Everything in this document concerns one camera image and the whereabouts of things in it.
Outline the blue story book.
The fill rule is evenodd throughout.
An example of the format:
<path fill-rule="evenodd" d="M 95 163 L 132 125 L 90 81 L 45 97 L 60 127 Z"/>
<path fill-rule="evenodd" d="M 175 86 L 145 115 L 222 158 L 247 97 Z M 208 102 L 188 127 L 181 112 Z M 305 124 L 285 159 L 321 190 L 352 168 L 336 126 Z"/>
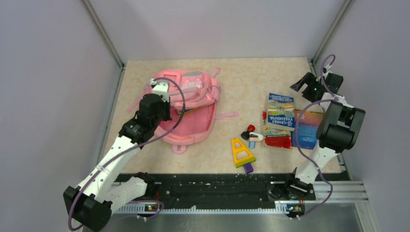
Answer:
<path fill-rule="evenodd" d="M 294 131 L 294 98 L 269 93 L 265 124 L 278 130 Z"/>

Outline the colourful thin book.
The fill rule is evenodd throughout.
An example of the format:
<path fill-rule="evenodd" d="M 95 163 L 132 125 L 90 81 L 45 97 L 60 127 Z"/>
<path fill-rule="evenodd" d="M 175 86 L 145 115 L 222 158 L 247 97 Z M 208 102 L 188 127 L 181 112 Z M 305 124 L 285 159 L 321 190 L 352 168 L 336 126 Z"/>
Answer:
<path fill-rule="evenodd" d="M 306 111 L 298 124 L 298 141 L 302 149 L 313 150 L 316 143 L 317 129 L 323 119 L 323 113 Z"/>

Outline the red keyboard booklet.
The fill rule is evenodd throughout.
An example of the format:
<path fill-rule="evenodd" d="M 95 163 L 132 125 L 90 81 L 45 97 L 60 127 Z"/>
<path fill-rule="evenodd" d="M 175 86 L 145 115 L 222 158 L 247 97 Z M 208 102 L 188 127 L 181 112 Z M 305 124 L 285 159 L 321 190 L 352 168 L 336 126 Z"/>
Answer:
<path fill-rule="evenodd" d="M 272 148 L 292 148 L 291 132 L 266 126 L 266 111 L 262 111 L 264 146 Z"/>

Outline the pink student backpack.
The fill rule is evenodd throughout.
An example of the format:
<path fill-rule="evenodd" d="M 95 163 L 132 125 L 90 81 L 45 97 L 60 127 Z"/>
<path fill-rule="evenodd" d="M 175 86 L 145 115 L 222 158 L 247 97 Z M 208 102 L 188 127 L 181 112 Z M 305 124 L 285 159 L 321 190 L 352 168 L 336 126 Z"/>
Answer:
<path fill-rule="evenodd" d="M 218 115 L 216 104 L 220 99 L 220 82 L 216 79 L 220 68 L 212 73 L 186 70 L 162 70 L 154 78 L 173 80 L 169 87 L 171 121 L 163 121 L 155 130 L 156 136 L 169 131 L 181 117 L 182 121 L 163 140 L 172 145 L 172 151 L 182 154 L 188 145 L 199 143 L 211 133 L 214 121 L 226 117 L 237 116 L 237 112 Z M 184 115 L 185 110 L 199 110 Z"/>

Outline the blue card game box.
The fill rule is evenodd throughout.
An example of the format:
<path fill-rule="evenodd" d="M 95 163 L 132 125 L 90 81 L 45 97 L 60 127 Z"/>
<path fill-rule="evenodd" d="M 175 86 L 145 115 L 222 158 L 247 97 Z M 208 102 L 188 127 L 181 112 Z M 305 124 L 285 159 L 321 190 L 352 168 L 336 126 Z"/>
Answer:
<path fill-rule="evenodd" d="M 199 108 L 193 108 L 193 109 L 185 110 L 185 111 L 184 111 L 184 115 L 193 113 L 193 112 L 195 112 L 195 111 L 197 111 L 197 110 L 199 110 Z"/>

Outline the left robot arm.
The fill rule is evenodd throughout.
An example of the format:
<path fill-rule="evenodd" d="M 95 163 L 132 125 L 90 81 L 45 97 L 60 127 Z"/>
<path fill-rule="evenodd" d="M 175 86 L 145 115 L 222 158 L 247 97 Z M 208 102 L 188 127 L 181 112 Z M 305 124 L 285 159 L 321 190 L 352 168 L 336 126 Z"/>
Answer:
<path fill-rule="evenodd" d="M 63 199 L 70 231 L 87 227 L 99 232 L 119 208 L 135 198 L 149 200 L 154 196 L 154 185 L 141 177 L 131 177 L 117 187 L 112 184 L 132 157 L 158 140 L 153 137 L 154 132 L 161 122 L 171 120 L 170 108 L 167 93 L 144 95 L 135 116 L 123 124 L 104 158 L 76 187 L 65 189 Z"/>

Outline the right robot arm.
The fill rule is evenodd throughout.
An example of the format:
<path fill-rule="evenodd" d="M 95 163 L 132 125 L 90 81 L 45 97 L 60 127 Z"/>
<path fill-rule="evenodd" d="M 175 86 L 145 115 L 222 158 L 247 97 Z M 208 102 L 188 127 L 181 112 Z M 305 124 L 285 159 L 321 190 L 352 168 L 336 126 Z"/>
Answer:
<path fill-rule="evenodd" d="M 322 176 L 321 169 L 332 158 L 355 145 L 366 112 L 347 103 L 344 96 L 338 95 L 343 77 L 331 72 L 325 78 L 317 78 L 306 73 L 291 89 L 298 92 L 303 85 L 306 88 L 302 96 L 311 105 L 320 105 L 324 116 L 316 132 L 317 142 L 310 156 L 296 167 L 283 192 L 289 199 L 301 199 L 313 193 L 313 183 L 317 176 Z"/>

